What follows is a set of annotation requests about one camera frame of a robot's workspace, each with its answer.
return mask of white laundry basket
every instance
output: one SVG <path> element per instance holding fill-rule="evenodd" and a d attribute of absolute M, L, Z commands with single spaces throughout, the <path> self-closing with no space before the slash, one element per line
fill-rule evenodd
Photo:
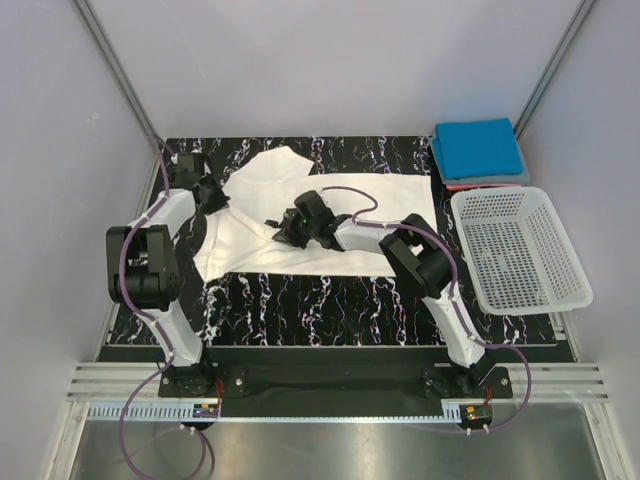
<path fill-rule="evenodd" d="M 528 315 L 591 303 L 591 286 L 542 190 L 506 187 L 459 192 L 451 207 L 482 310 Z"/>

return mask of gray wall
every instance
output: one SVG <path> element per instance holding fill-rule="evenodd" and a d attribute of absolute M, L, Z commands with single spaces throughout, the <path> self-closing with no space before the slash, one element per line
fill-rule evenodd
<path fill-rule="evenodd" d="M 593 304 L 577 312 L 573 325 L 580 350 L 602 368 L 640 473 L 638 25 L 638 1 L 599 3 L 522 147 L 593 287 Z"/>
<path fill-rule="evenodd" d="M 515 122 L 580 0 L 91 4 L 162 135 L 238 137 Z"/>
<path fill-rule="evenodd" d="M 150 149 L 70 0 L 0 2 L 0 477 L 42 478 Z"/>

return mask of white cloth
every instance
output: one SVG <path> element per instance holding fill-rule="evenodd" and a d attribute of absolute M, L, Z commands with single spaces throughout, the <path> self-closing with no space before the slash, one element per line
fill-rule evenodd
<path fill-rule="evenodd" d="M 310 160 L 282 147 L 256 155 L 231 174 L 223 187 L 231 198 L 229 208 L 207 217 L 207 234 L 194 257 L 205 282 L 232 271 L 393 276 L 383 255 L 326 250 L 313 240 L 303 250 L 271 239 L 278 230 L 265 225 L 265 220 L 280 222 L 284 211 L 293 208 L 296 197 L 326 186 L 355 187 L 374 196 L 378 209 L 362 215 L 362 219 L 402 220 L 417 213 L 437 230 L 430 177 L 377 173 L 308 175 L 312 166 Z M 354 192 L 332 190 L 321 194 L 335 215 L 371 206 L 370 200 Z"/>

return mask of metal floor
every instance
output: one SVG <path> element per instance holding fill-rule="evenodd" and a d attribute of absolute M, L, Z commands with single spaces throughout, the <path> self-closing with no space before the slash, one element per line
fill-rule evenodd
<path fill-rule="evenodd" d="M 511 407 L 496 406 L 496 414 Z M 168 423 L 125 427 L 129 451 L 149 443 Z M 238 424 L 205 431 L 215 451 L 199 479 L 411 480 L 604 479 L 580 406 L 531 405 L 502 432 L 466 437 L 425 431 L 444 425 Z M 116 422 L 87 422 L 71 478 L 134 479 L 120 456 Z M 158 439 L 135 455 L 137 467 L 159 480 L 188 475 L 200 442 L 184 432 Z"/>

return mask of stack of folded clothes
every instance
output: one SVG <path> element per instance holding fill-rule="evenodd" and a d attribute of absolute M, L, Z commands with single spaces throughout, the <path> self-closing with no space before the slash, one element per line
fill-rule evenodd
<path fill-rule="evenodd" d="M 430 140 L 442 181 L 450 191 L 529 183 L 508 118 L 441 123 Z"/>

